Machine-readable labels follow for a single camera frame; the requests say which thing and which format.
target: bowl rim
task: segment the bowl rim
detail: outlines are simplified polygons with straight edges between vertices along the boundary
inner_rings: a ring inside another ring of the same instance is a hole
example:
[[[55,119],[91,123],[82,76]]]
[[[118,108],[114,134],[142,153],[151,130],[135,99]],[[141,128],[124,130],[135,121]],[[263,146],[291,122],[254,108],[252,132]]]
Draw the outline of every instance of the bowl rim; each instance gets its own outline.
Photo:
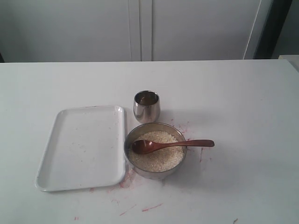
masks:
[[[125,154],[126,159],[127,159],[127,160],[128,160],[134,167],[137,167],[138,169],[140,169],[140,170],[142,170],[142,171],[144,171],[144,172],[153,173],[153,174],[161,174],[161,173],[164,173],[164,172],[169,172],[170,170],[173,170],[173,169],[175,169],[177,166],[181,165],[181,163],[184,161],[184,159],[185,159],[185,157],[186,157],[186,154],[187,154],[187,151],[188,151],[187,147],[185,147],[186,150],[185,150],[185,152],[184,152],[184,155],[183,155],[182,160],[181,160],[176,166],[174,166],[173,168],[168,169],[168,170],[165,170],[165,171],[159,171],[159,172],[147,171],[147,170],[144,170],[144,169],[139,168],[138,166],[136,166],[136,165],[129,159],[129,157],[126,155],[126,143],[127,143],[127,141],[128,141],[128,136],[129,136],[133,131],[135,131],[136,129],[138,129],[138,128],[142,127],[142,126],[149,125],[149,124],[158,124],[158,125],[164,125],[164,126],[171,127],[171,128],[173,128],[174,130],[176,130],[176,131],[183,137],[184,141],[186,141],[186,139],[185,139],[185,137],[183,136],[183,134],[182,134],[177,128],[175,128],[175,127],[173,127],[173,126],[171,126],[171,125],[169,125],[169,124],[161,123],[161,122],[151,122],[151,123],[141,124],[141,125],[138,125],[137,127],[133,128],[133,129],[127,134],[127,136],[126,136],[126,138],[125,138],[123,151],[124,151],[124,154]]]

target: wooden spoon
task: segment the wooden spoon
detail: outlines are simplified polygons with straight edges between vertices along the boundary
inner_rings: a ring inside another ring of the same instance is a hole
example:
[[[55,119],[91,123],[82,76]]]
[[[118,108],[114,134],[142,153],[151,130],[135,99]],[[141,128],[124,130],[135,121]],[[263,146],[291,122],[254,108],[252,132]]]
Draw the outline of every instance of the wooden spoon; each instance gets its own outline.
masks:
[[[148,154],[161,148],[173,146],[197,146],[197,147],[213,147],[215,143],[212,140],[191,140],[173,143],[156,143],[153,141],[139,140],[132,143],[132,150],[137,154]]]

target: white tray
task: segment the white tray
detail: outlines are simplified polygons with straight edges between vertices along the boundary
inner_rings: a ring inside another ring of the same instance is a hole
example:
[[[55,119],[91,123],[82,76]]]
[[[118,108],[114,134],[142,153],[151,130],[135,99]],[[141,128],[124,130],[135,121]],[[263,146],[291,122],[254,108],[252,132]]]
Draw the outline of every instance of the white tray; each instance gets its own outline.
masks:
[[[125,175],[124,109],[94,106],[61,111],[36,177],[41,191],[110,186]]]

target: white cabinet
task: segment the white cabinet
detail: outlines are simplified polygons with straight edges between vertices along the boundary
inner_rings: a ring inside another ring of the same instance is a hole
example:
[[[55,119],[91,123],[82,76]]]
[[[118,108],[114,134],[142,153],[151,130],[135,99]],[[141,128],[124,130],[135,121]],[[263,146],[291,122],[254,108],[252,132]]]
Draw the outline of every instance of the white cabinet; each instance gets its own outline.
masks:
[[[253,58],[271,0],[0,0],[6,62]]]

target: spoon handle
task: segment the spoon handle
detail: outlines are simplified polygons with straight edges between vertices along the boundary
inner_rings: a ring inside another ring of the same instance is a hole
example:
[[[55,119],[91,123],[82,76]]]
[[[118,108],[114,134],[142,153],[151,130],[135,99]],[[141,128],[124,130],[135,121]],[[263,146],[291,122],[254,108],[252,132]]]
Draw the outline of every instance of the spoon handle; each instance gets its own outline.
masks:
[[[191,141],[181,141],[181,142],[173,142],[163,144],[164,147],[172,147],[172,146],[198,146],[198,147],[214,147],[215,143],[212,140],[191,140]]]

